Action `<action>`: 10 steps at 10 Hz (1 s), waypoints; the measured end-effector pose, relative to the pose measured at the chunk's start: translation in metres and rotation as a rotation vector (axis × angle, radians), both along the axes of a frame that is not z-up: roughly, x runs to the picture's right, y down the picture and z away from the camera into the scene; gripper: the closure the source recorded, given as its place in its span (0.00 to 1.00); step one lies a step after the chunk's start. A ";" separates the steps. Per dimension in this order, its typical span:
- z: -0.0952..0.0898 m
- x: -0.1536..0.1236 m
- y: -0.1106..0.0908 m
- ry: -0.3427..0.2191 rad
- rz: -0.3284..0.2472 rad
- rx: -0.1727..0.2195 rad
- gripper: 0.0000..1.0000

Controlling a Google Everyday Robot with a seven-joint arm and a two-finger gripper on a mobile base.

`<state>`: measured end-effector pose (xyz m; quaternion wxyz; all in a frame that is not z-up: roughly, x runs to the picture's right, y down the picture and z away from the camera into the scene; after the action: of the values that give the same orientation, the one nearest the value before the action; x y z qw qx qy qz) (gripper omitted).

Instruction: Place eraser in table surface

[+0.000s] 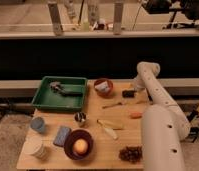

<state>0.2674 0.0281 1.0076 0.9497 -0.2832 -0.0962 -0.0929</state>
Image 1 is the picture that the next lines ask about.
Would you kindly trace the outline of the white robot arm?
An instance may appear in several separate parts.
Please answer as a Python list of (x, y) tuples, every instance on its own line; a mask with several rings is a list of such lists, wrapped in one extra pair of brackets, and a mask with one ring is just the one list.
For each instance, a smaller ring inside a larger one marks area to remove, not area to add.
[(153, 104), (141, 118), (144, 171), (186, 171), (180, 141), (191, 129), (182, 109), (158, 81), (160, 65), (139, 62), (134, 89), (146, 89)]

